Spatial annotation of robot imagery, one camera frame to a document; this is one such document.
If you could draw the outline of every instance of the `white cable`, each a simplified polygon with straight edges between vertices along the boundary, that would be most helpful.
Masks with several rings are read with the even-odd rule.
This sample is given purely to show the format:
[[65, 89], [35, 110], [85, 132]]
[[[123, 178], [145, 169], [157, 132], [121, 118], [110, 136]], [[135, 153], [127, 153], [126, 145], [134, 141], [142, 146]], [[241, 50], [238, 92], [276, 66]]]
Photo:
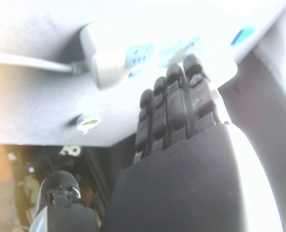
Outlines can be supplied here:
[[55, 71], [59, 73], [72, 73], [72, 74], [80, 74], [81, 70], [79, 62], [75, 62], [72, 64], [62, 64], [51, 62], [43, 59], [37, 58], [29, 58], [22, 57], [17, 55], [10, 55], [6, 53], [0, 52], [0, 64], [10, 64], [10, 65], [18, 65], [18, 66], [26, 66], [37, 69], [45, 69], [50, 71]]

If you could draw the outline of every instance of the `power outlet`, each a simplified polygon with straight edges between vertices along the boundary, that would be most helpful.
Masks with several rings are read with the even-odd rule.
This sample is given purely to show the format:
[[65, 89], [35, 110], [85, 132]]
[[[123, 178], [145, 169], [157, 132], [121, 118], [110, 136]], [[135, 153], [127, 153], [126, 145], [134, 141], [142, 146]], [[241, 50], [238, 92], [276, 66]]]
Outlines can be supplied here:
[[132, 68], [149, 61], [153, 56], [154, 49], [155, 46], [153, 43], [129, 48], [126, 54], [126, 68]]

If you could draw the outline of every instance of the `robotic arm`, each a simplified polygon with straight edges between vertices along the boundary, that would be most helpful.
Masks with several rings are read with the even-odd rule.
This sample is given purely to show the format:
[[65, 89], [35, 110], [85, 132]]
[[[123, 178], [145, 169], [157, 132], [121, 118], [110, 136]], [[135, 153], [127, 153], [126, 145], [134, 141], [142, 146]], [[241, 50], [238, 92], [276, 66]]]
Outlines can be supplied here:
[[[171, 65], [140, 108], [133, 165], [100, 232], [282, 231], [262, 165], [194, 55], [184, 70]], [[97, 231], [74, 178], [62, 176], [44, 180], [30, 231]]]

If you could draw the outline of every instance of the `blue switch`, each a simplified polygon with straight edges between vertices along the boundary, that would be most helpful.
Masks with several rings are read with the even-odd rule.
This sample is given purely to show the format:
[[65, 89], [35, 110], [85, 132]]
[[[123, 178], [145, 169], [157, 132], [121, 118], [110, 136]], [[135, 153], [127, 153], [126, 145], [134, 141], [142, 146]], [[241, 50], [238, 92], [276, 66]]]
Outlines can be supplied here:
[[231, 42], [232, 46], [238, 45], [240, 42], [245, 40], [248, 36], [250, 36], [252, 33], [254, 33], [255, 29], [252, 27], [246, 27], [241, 29], [238, 34], [235, 36], [233, 41]]

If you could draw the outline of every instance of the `power cord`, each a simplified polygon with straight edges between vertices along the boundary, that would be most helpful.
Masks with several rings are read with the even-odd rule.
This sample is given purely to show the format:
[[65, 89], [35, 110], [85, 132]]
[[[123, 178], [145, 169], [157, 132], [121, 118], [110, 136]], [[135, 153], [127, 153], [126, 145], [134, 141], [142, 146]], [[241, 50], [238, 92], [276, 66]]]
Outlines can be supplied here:
[[70, 64], [63, 64], [51, 62], [48, 60], [23, 57], [18, 55], [11, 55], [0, 52], [0, 64], [9, 64], [17, 66], [25, 66], [36, 69], [44, 69], [58, 73], [71, 73], [73, 75], [80, 75], [88, 72], [88, 67], [85, 61], [72, 62]]

